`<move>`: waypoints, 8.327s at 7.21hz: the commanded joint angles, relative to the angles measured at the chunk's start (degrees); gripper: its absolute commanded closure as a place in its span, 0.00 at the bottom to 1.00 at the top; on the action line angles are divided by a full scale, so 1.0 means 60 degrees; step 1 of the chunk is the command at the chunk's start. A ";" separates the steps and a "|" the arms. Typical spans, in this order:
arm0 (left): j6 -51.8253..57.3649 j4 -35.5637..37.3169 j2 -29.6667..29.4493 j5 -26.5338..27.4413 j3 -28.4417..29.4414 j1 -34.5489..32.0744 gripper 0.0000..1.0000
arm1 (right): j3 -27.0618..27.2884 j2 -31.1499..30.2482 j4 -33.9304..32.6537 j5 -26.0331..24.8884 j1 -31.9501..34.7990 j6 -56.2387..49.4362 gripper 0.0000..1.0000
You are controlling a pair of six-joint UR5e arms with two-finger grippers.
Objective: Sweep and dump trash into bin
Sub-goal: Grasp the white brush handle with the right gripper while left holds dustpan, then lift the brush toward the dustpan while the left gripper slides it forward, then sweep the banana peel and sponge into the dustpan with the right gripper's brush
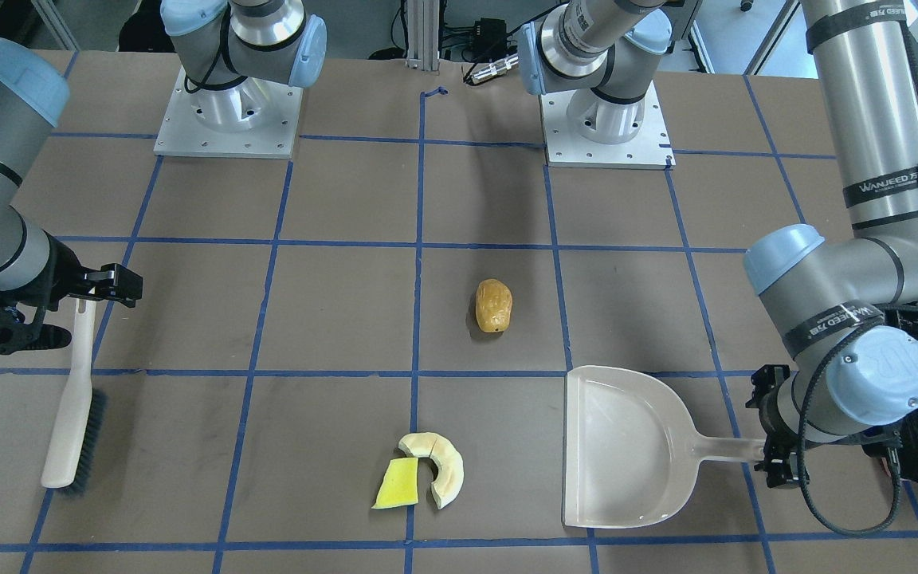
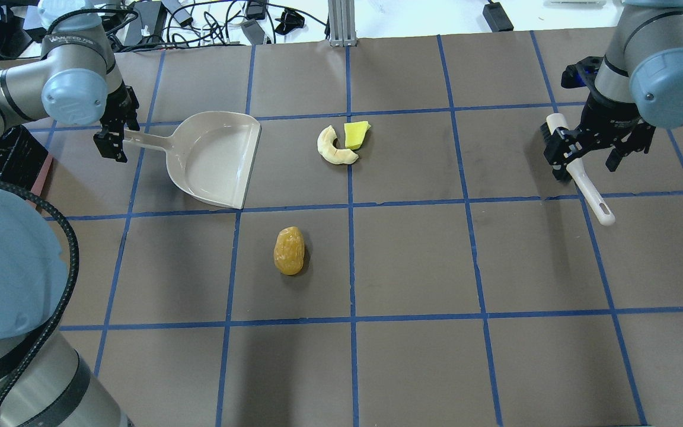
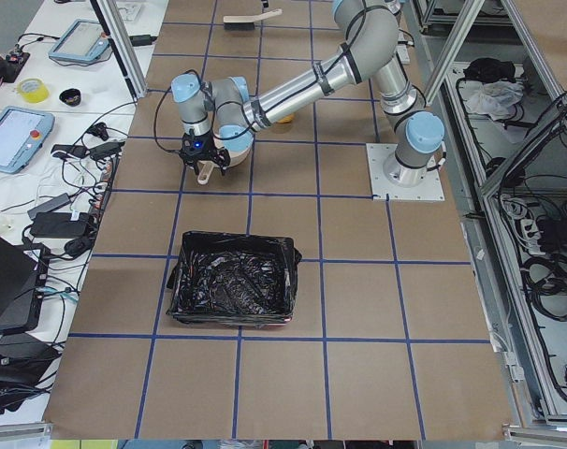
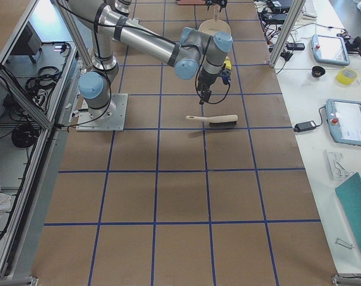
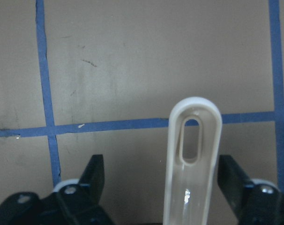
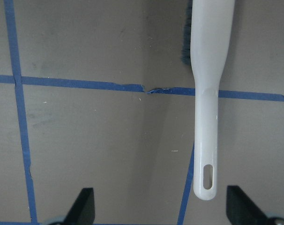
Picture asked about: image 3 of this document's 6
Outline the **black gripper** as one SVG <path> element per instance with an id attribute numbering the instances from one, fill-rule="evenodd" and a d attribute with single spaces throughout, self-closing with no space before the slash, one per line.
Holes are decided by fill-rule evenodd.
<path id="1" fill-rule="evenodd" d="M 223 176 L 230 167 L 229 151 L 225 148 L 216 149 L 211 131 L 199 136 L 193 132 L 184 133 L 179 156 L 185 166 L 193 170 L 196 176 L 200 173 L 198 162 L 213 162 L 219 167 Z"/>

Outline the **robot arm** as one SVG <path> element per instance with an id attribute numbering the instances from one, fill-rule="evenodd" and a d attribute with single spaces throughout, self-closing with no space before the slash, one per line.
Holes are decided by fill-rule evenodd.
<path id="1" fill-rule="evenodd" d="M 432 170 L 429 161 L 441 148 L 444 126 L 425 110 L 425 98 L 398 56 L 398 2 L 336 1 L 331 11 L 344 35 L 335 54 L 268 92 L 251 96 L 243 77 L 204 81 L 194 70 L 171 82 L 183 126 L 175 153 L 187 166 L 198 170 L 211 163 L 226 170 L 231 156 L 249 150 L 258 132 L 347 85 L 374 80 L 398 139 L 384 161 L 385 177 L 404 188 L 424 180 Z"/>

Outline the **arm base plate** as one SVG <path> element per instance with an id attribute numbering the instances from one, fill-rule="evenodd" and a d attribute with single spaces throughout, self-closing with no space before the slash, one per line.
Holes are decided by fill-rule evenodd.
<path id="1" fill-rule="evenodd" d="M 445 200 L 438 161 L 432 155 L 425 167 L 400 164 L 395 143 L 367 143 L 371 197 L 378 201 L 443 202 Z"/>

